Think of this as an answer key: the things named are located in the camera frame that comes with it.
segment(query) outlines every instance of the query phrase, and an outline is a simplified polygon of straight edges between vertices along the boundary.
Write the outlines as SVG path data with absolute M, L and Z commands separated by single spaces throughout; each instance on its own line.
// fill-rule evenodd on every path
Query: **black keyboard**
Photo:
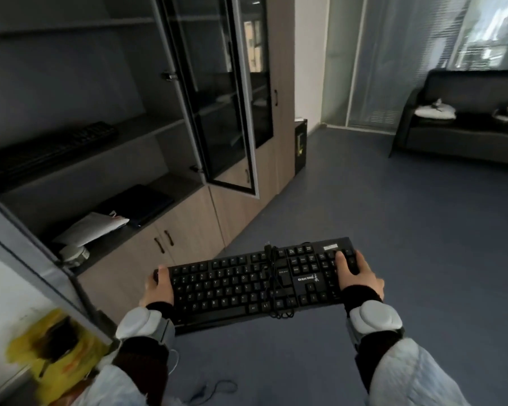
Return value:
M 112 125 L 97 122 L 83 129 L 41 137 L 0 150 L 0 187 L 116 135 L 118 131 Z
M 341 303 L 335 252 L 358 273 L 350 238 L 339 238 L 169 268 L 176 333 Z

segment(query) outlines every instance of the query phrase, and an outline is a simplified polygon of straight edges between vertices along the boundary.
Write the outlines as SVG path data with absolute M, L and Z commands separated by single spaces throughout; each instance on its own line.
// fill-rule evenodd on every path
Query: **cabinet handle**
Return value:
M 171 239 L 171 235 L 169 235 L 169 232 L 168 232 L 168 231 L 164 231 L 164 233 L 165 233 L 165 234 L 167 235 L 167 237 L 169 238 L 169 245 L 171 245 L 171 246 L 175 245 L 175 244 L 173 243 L 173 239 Z
M 154 241 L 158 244 L 158 246 L 160 247 L 160 252 L 162 253 L 165 253 L 166 251 L 163 250 L 163 247 L 162 247 L 162 244 L 160 243 L 160 241 L 158 240 L 158 238 L 155 238 Z

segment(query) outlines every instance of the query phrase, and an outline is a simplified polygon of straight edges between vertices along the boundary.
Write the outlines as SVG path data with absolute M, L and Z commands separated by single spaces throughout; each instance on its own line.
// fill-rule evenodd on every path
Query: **black sofa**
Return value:
M 456 109 L 455 120 L 414 115 L 418 106 L 439 98 Z M 412 150 L 508 163 L 508 123 L 492 116 L 507 107 L 507 70 L 432 70 L 423 88 L 408 98 L 392 152 Z

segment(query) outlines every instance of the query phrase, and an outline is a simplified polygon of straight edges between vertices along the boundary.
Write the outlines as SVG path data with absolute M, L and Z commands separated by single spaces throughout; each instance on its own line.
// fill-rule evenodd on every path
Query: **hand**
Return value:
M 139 301 L 139 306 L 146 307 L 153 302 L 168 302 L 173 305 L 173 288 L 169 279 L 169 269 L 164 265 L 158 266 L 158 283 L 151 273 L 145 281 L 145 295 Z
M 335 254 L 337 275 L 339 276 L 339 287 L 341 290 L 352 285 L 364 285 L 372 288 L 378 293 L 380 299 L 384 300 L 384 280 L 376 277 L 359 251 L 356 251 L 356 260 L 358 261 L 359 274 L 352 275 L 352 272 L 348 269 L 344 254 L 341 251 Z

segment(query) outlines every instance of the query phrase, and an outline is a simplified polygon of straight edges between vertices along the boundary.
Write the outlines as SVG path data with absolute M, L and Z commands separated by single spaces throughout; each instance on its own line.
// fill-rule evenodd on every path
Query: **yellow bag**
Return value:
M 38 357 L 38 345 L 47 330 L 66 317 L 60 309 L 51 311 L 11 341 L 6 351 L 8 362 L 30 367 L 38 382 L 36 395 L 44 405 L 54 402 L 80 382 L 108 351 L 106 345 L 71 320 L 78 338 L 77 345 L 54 363 Z

